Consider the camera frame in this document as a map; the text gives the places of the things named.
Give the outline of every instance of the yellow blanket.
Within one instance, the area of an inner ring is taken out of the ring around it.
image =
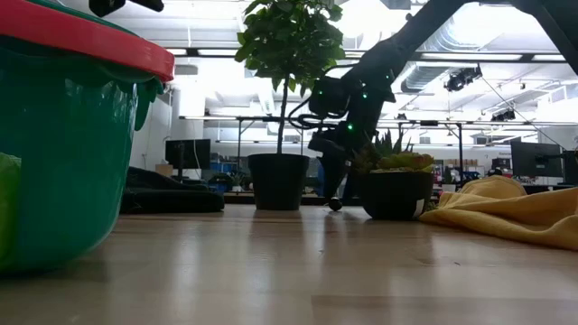
[[[578,250],[578,188],[527,195],[502,176],[467,183],[446,192],[426,223],[466,228],[495,237]]]

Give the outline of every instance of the green bucket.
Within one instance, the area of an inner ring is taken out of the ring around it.
[[[162,93],[150,72],[0,36],[0,153],[21,159],[0,163],[0,192],[18,190],[0,193],[0,274],[57,267],[110,233],[133,132]]]

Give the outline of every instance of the plastic bin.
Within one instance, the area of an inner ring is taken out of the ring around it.
[[[0,153],[22,158],[17,213],[0,215],[0,274],[13,274],[61,265],[109,234],[133,131],[174,57],[40,0],[2,7]]]

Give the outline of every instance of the black plant pot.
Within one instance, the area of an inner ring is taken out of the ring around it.
[[[248,161],[257,209],[299,209],[309,157],[262,153],[250,155]]]
[[[429,172],[379,172],[363,175],[359,197],[374,219],[416,220],[427,207],[434,190]]]

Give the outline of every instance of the tree trunk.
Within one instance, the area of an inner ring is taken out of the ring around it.
[[[281,103],[281,118],[279,119],[279,136],[277,136],[277,154],[283,152],[283,130],[285,128],[285,110],[287,109],[287,95],[289,92],[289,75],[285,76],[285,84],[283,85],[283,102]]]

